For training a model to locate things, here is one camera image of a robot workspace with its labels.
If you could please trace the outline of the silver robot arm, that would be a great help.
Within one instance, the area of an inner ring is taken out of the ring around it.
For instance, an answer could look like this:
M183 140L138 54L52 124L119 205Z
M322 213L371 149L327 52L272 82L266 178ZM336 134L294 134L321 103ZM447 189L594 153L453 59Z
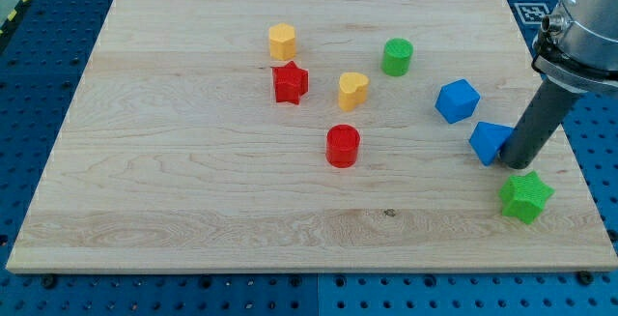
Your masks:
M617 96L617 0L559 0L543 17L532 67L579 92Z

